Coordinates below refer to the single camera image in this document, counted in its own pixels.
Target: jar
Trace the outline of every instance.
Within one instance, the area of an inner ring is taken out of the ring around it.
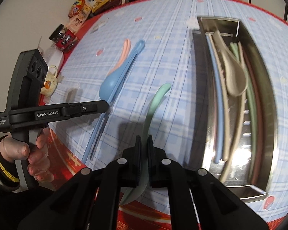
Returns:
[[[79,42],[79,39],[63,24],[57,27],[49,37],[49,40],[53,41],[64,53],[69,52]]]

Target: black handle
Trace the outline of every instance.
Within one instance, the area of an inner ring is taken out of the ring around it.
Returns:
[[[32,150],[32,148],[35,146],[36,143],[36,138],[34,143],[32,143],[33,142],[32,139],[30,139],[31,142],[29,141],[29,131],[12,132],[12,138],[27,143],[29,145],[30,151]],[[15,160],[15,163],[21,186],[25,188],[27,187],[28,189],[38,187],[38,181],[36,181],[35,178],[31,176],[28,172],[28,165],[29,165],[28,159]]]

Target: sleeve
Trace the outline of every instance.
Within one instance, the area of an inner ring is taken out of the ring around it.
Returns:
[[[13,191],[19,188],[19,177],[15,163],[6,161],[0,152],[0,189]]]

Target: mug handle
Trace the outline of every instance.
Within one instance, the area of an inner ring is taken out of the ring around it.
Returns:
[[[56,66],[49,66],[49,67],[48,67],[48,70],[49,70],[50,68],[52,68],[52,67],[55,69],[54,77],[57,77],[57,76],[58,76],[58,69],[57,69]]]

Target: black jar lid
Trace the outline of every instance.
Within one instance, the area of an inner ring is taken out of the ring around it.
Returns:
[[[64,25],[60,24],[56,30],[50,35],[49,40],[53,41],[57,38],[58,33],[63,29]]]

